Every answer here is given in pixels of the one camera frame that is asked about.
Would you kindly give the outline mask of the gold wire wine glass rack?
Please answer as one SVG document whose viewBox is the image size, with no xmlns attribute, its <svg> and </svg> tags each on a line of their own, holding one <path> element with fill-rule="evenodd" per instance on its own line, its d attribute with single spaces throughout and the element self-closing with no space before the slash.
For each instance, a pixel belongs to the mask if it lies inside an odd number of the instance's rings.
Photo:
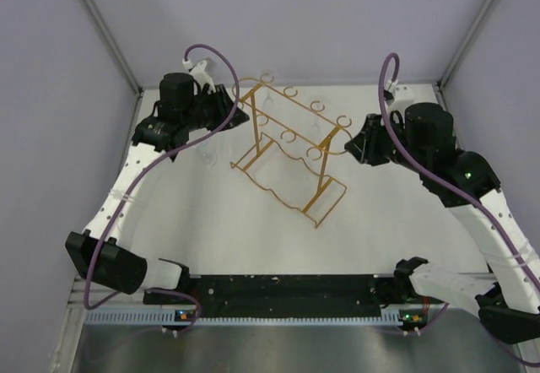
<svg viewBox="0 0 540 373">
<path fill-rule="evenodd" d="M 309 137 L 310 110 L 294 86 L 278 87 L 273 76 L 244 77 L 237 90 L 239 106 L 250 112 L 254 144 L 231 162 L 260 190 L 319 227 L 348 188 L 328 174 L 327 162 L 344 153 L 337 144 L 349 136 L 351 119 L 334 117 L 333 107 L 321 118 L 327 129 L 321 140 Z"/>
</svg>

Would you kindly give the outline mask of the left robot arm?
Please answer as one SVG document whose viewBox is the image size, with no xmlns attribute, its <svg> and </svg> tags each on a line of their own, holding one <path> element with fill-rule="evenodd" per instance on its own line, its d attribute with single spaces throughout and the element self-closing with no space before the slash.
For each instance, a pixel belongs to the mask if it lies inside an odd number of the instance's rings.
<svg viewBox="0 0 540 373">
<path fill-rule="evenodd" d="M 187 73 L 168 73 L 151 112 L 135 127 L 125 164 L 97 214 L 83 232 L 72 232 L 65 247 L 87 285 L 100 284 L 123 294 L 162 289 L 171 301 L 192 290 L 182 267 L 132 251 L 138 223 L 154 189 L 180 149 L 191 147 L 198 130 L 213 135 L 248 122 L 222 84 L 202 84 Z"/>
</svg>

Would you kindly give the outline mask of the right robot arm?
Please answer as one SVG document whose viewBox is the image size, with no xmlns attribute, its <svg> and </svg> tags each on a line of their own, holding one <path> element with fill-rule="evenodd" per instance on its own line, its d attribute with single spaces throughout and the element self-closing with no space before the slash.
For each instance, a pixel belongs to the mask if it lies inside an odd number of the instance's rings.
<svg viewBox="0 0 540 373">
<path fill-rule="evenodd" d="M 506 344 L 539 337 L 539 256 L 513 218 L 488 161 L 459 149 L 454 119 L 435 103 L 416 103 L 390 114 L 369 114 L 345 150 L 360 164 L 390 162 L 418 174 L 471 236 L 495 276 L 493 283 L 435 266 L 421 257 L 401 260 L 394 292 L 444 301 L 477 317 Z"/>
</svg>

